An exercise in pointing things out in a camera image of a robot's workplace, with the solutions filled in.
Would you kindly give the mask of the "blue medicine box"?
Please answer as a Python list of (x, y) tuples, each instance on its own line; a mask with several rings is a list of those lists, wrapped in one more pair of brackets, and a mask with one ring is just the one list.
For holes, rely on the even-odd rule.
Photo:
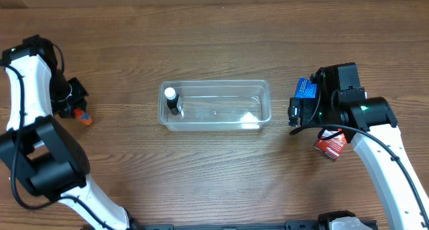
[(317, 84), (308, 78), (300, 77), (294, 96), (300, 99), (314, 99), (316, 97)]

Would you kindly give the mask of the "orange tube white cap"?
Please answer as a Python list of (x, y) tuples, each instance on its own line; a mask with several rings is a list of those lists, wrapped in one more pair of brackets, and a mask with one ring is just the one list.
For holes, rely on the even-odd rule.
[(79, 120), (86, 126), (91, 125), (93, 122), (92, 117), (81, 108), (76, 108), (75, 110), (73, 110), (73, 115), (75, 119)]

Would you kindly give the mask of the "black bottle white cap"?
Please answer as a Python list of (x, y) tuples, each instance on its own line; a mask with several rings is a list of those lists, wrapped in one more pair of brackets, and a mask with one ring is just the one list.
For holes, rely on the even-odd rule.
[(164, 91), (164, 96), (167, 100), (168, 109), (173, 115), (179, 115), (182, 112), (182, 99), (176, 90), (168, 87)]

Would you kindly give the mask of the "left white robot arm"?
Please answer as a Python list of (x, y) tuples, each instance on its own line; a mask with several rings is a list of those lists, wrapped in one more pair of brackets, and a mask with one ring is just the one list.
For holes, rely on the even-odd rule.
[(90, 175), (81, 145), (56, 115), (90, 125), (88, 95), (77, 78), (64, 77), (64, 57), (50, 40), (34, 35), (4, 50), (1, 67), (11, 85), (11, 114), (1, 135), (1, 161), (10, 169), (11, 190), (23, 208), (54, 203), (70, 207), (93, 229), (140, 229)]

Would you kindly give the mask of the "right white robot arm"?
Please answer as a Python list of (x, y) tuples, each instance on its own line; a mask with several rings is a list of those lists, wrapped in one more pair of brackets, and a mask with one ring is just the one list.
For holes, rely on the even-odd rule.
[(318, 128), (314, 146), (333, 160), (349, 143), (364, 163), (391, 229), (427, 229), (428, 196), (383, 97), (369, 98), (354, 62), (321, 67), (298, 81), (288, 107), (290, 135)]

